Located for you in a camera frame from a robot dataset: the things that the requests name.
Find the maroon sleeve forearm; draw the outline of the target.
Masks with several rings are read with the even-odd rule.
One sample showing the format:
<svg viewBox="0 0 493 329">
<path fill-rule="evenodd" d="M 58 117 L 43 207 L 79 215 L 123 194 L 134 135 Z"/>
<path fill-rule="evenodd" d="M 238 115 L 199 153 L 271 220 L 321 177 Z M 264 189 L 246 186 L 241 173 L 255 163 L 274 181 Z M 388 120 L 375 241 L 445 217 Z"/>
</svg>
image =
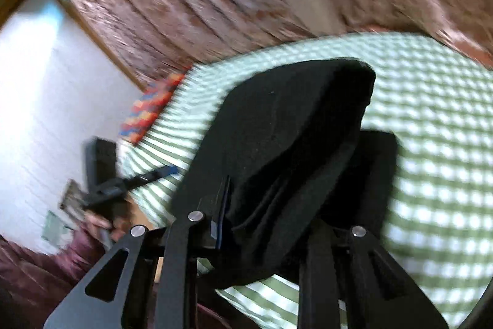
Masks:
<svg viewBox="0 0 493 329">
<path fill-rule="evenodd" d="M 85 227 L 52 255 L 1 238 L 1 327 L 42 328 L 104 253 Z"/>
</svg>

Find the person's left hand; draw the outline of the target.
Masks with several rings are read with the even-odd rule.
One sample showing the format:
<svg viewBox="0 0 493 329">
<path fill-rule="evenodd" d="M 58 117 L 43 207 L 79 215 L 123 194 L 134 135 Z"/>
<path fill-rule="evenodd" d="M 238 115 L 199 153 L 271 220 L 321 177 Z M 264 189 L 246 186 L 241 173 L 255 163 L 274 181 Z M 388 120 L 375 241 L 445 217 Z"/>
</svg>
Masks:
<svg viewBox="0 0 493 329">
<path fill-rule="evenodd" d="M 86 210 L 84 213 L 85 225 L 88 232 L 98 241 L 102 241 L 102 231 L 105 230 L 112 241 L 118 242 L 131 227 L 128 216 L 118 216 L 113 222 L 99 216 L 94 211 Z"/>
</svg>

